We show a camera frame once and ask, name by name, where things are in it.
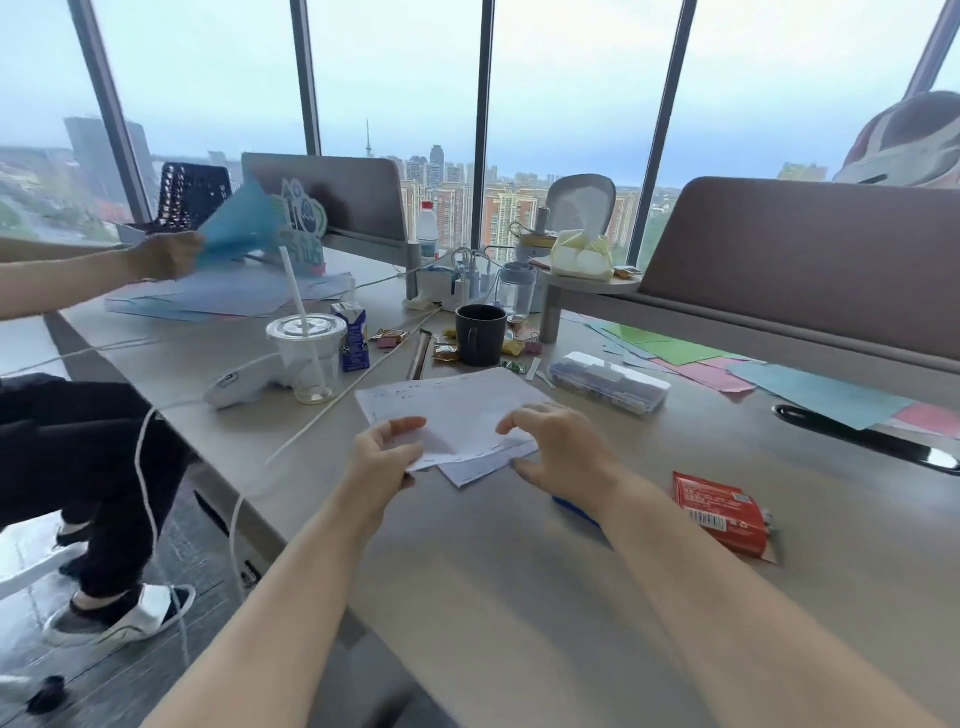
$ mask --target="black mug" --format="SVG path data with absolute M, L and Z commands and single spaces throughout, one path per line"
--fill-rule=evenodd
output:
M 457 348 L 469 367 L 493 367 L 500 363 L 507 335 L 507 312 L 495 305 L 472 303 L 457 309 Z

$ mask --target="light blue paper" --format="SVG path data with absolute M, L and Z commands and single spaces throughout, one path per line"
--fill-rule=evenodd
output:
M 277 210 L 270 195 L 249 178 L 200 226 L 198 232 L 206 242 L 197 265 L 207 267 L 270 249 L 285 224 L 282 210 Z
M 731 364 L 727 371 L 771 394 L 853 429 L 878 425 L 913 404 L 906 397 L 888 395 L 876 389 L 788 369 L 778 364 L 744 361 Z
M 621 339 L 620 337 L 614 336 L 614 335 L 611 334 L 609 331 L 605 330 L 605 329 L 604 329 L 604 322 L 602 322 L 602 321 L 599 321 L 599 322 L 590 322 L 589 324 L 587 324 L 587 326 L 589 326 L 590 328 L 592 328 L 594 331 L 596 331 L 598 334 L 600 334 L 601 336 L 603 336 L 605 339 L 607 339 L 607 340 L 609 340 L 609 341 L 613 341 L 613 342 L 616 344 L 616 346 L 618 346 L 618 347 L 619 347 L 620 349 L 622 349 L 624 352 L 630 352 L 630 353 L 633 354 L 634 356 L 639 356 L 641 359 L 654 359 L 654 358 L 655 358 L 651 353 L 645 352 L 645 351 L 644 351 L 643 349 L 641 349 L 640 347 L 635 347 L 633 344 L 630 344 L 629 342 L 626 342 L 626 341 L 624 341 L 623 339 Z

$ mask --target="hand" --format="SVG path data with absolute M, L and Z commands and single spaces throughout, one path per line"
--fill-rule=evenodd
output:
M 610 445 L 581 413 L 558 404 L 525 404 L 496 426 L 529 432 L 540 446 L 540 462 L 517 459 L 520 477 L 551 496 L 569 500 L 601 521 L 614 492 L 633 476 Z
M 383 523 L 394 496 L 416 482 L 407 468 L 423 456 L 423 445 L 388 446 L 395 437 L 424 425 L 424 417 L 403 417 L 374 425 L 353 441 L 347 473 L 333 496 L 332 508 L 339 521 L 356 529 L 361 544 Z
M 139 279 L 180 279 L 193 273 L 204 241 L 198 232 L 164 232 L 125 253 Z

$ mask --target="foot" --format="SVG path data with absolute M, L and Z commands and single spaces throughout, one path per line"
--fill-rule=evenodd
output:
M 171 592 L 141 584 L 99 609 L 81 609 L 71 599 L 47 620 L 43 641 L 56 647 L 142 642 L 180 621 L 196 598 L 193 587 L 178 586 Z
M 57 546 L 63 548 L 71 544 L 81 544 L 90 540 L 93 534 L 93 521 L 86 523 L 62 523 L 57 531 Z

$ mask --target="white straw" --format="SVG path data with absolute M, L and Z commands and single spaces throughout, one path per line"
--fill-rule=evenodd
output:
M 297 312 L 300 314 L 300 326 L 303 329 L 303 338 L 310 335 L 310 324 L 306 319 L 306 308 L 303 307 L 303 299 L 300 297 L 300 287 L 297 286 L 297 277 L 294 275 L 294 265 L 290 262 L 290 254 L 286 246 L 280 246 L 280 257 L 283 259 L 283 270 L 287 273 L 287 282 L 290 284 L 290 295 L 293 296 Z M 326 389 L 326 377 L 324 368 L 320 366 L 320 358 L 317 356 L 317 347 L 311 343 L 310 351 L 313 353 L 313 368 L 317 373 L 317 379 L 320 386 Z

